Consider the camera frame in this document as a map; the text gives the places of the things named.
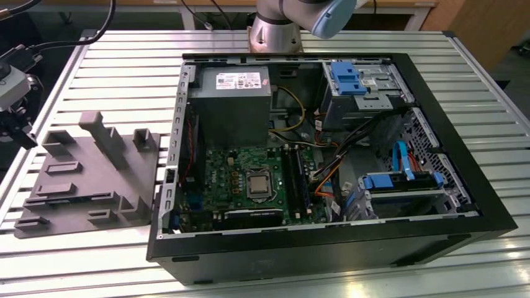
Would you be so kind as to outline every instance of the aluminum table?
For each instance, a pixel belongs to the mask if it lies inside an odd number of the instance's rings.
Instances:
[[[0,187],[0,296],[530,297],[530,123],[460,41],[440,32],[362,31],[302,40],[306,52],[411,55],[519,229],[422,266],[184,287],[145,261],[149,227],[15,238],[44,161],[35,148],[20,151]],[[49,130],[85,136],[80,113],[100,110],[121,135],[144,127],[163,134],[160,182],[181,53],[246,51],[246,31],[108,32],[73,51],[36,121],[39,141]]]

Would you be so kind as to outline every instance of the power cable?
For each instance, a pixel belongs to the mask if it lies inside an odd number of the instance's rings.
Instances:
[[[29,2],[24,3],[16,8],[12,9],[1,9],[0,10],[0,20],[7,19],[8,17],[15,16],[16,14],[20,14],[21,12],[25,12],[29,8],[32,8],[35,5],[37,5],[43,0],[31,0]]]
[[[226,25],[228,26],[228,30],[232,30],[232,22],[230,21],[228,16],[227,16],[226,13],[224,13],[224,10],[223,10],[222,7],[219,6],[218,2],[215,2],[215,0],[211,0],[211,1],[212,1],[212,3],[214,3],[215,7],[219,9],[219,12],[220,12],[222,15],[223,15],[223,18],[224,18],[224,21],[226,21]]]
[[[44,50],[48,50],[51,48],[63,48],[63,47],[76,47],[79,45],[91,45],[95,43],[105,33],[108,27],[111,26],[112,19],[115,18],[115,12],[116,12],[116,0],[111,0],[111,7],[108,9],[108,15],[105,22],[101,26],[101,29],[96,33],[96,35],[87,40],[73,40],[73,41],[63,41],[63,42],[45,42],[41,43],[40,45],[32,45],[29,49],[35,52],[39,53]]]
[[[195,17],[195,19],[196,19],[199,22],[201,22],[204,28],[208,29],[210,31],[212,31],[212,30],[214,30],[212,24],[210,24],[208,22],[204,22],[204,21],[199,18],[197,14],[191,10],[188,4],[185,3],[185,0],[180,0],[180,2],[181,2],[181,5],[184,5],[184,7],[185,7],[185,9],[188,10],[188,12],[191,13],[191,15]]]

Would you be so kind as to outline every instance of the metal frame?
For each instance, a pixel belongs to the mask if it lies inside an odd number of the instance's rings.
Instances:
[[[152,132],[169,134],[181,53],[244,52],[246,35],[246,31],[107,31],[103,39],[77,57],[79,61],[72,62],[80,63],[71,75],[75,78],[57,90],[67,100],[52,107],[45,121],[79,134],[69,126],[75,125],[76,113],[103,105],[105,118],[112,119],[120,132],[149,127]],[[489,74],[475,70],[478,63],[440,32],[342,32],[327,41],[303,32],[302,42],[307,53],[403,52],[411,55],[519,229],[498,239],[473,243],[420,266],[184,287],[156,263],[144,259],[148,226],[57,237],[15,238],[13,220],[20,217],[19,208],[36,175],[27,171],[39,170],[44,160],[36,155],[29,160],[19,160],[27,166],[13,171],[16,190],[8,189],[11,195],[3,206],[8,214],[0,223],[0,267],[7,269],[0,271],[0,296],[172,297],[189,295],[189,291],[196,297],[527,295],[530,130],[521,125],[523,118],[506,108],[511,102],[503,92],[489,91],[495,88],[489,83]],[[163,137],[163,148],[169,145],[168,139]],[[165,151],[159,158],[164,164]]]
[[[266,57],[270,61],[258,61],[260,57]],[[375,239],[399,238],[404,235],[407,237],[420,237],[428,235],[451,235],[454,233],[471,236],[471,233],[483,233],[481,237],[489,238],[494,235],[501,235],[511,229],[517,228],[515,223],[503,208],[501,200],[495,195],[493,187],[489,187],[489,183],[483,173],[479,169],[477,163],[473,162],[473,156],[466,148],[462,139],[458,136],[456,130],[450,123],[450,120],[443,113],[442,107],[439,106],[435,97],[428,90],[428,87],[418,73],[412,61],[408,55],[402,53],[362,53],[362,54],[336,54],[336,53],[320,53],[318,56],[311,55],[311,59],[351,59],[351,58],[390,58],[392,64],[396,66],[400,72],[400,78],[411,91],[422,113],[424,114],[426,121],[428,122],[431,129],[438,137],[442,144],[442,153],[444,153],[451,159],[452,166],[456,168],[459,173],[459,178],[467,188],[467,193],[477,203],[481,217],[479,218],[456,218],[451,220],[439,219],[426,222],[387,222],[384,225],[371,225],[364,227],[355,227],[350,225],[343,225],[342,227],[335,227],[334,229],[319,229],[326,226],[332,225],[315,225],[314,229],[302,226],[282,227],[282,232],[276,233],[260,233],[260,230],[250,233],[248,231],[242,232],[236,235],[236,232],[227,231],[219,236],[219,232],[215,232],[212,237],[206,237],[208,234],[204,233],[201,237],[188,237],[192,235],[176,234],[175,239],[171,235],[161,233],[163,215],[169,213],[173,209],[175,196],[177,195],[176,182],[164,180],[163,193],[161,193],[161,203],[160,203],[160,213],[153,214],[152,223],[152,236],[149,237],[149,253],[147,255],[148,260],[156,260],[164,257],[181,257],[191,255],[215,254],[222,252],[232,252],[250,250],[266,250],[266,249],[279,249],[279,248],[295,248],[296,246],[311,246],[323,245],[330,243],[344,243],[351,241],[370,241]],[[184,55],[183,59],[185,61],[185,67],[200,66],[200,67],[223,67],[231,66],[234,62],[240,65],[266,65],[267,63],[275,63],[275,61],[282,61],[288,63],[290,60],[296,59],[296,63],[303,63],[306,56],[303,54],[189,54]],[[177,90],[177,104],[175,111],[175,120],[183,115],[185,100],[180,100],[180,96],[188,92],[188,84],[184,80],[179,84]],[[173,126],[173,131],[181,131],[181,121],[176,122]],[[180,151],[180,136],[173,134],[171,136],[171,148],[169,154],[175,155],[176,158],[171,164],[168,164],[167,169],[172,170],[175,165],[177,165],[177,154]],[[443,251],[447,253],[450,247],[444,247]],[[432,251],[432,255],[439,256],[438,250]]]

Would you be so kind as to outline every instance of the red cable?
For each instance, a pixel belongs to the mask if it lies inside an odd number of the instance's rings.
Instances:
[[[184,176],[181,177],[180,184],[184,182],[185,177],[188,176],[188,172],[191,169],[191,164],[193,163],[193,141],[191,140],[191,121],[188,119],[188,142],[189,142],[189,162],[188,167],[185,168]]]

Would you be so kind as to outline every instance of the electronic component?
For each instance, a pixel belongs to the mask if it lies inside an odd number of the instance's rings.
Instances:
[[[272,98],[268,82],[266,66],[214,67],[196,73],[188,102],[206,119],[201,129],[210,147],[267,146]]]
[[[181,138],[179,158],[179,178],[184,192],[200,193],[204,189],[206,177],[206,145],[200,129],[199,116],[187,119]],[[211,183],[218,182],[216,172],[212,172]]]
[[[287,190],[288,212],[300,216],[311,206],[300,151],[294,147],[282,150],[283,178]]]
[[[264,202],[272,197],[271,173],[267,169],[259,171],[247,171],[247,198]]]
[[[282,209],[231,210],[224,212],[223,227],[226,230],[267,228],[280,226],[282,222]]]

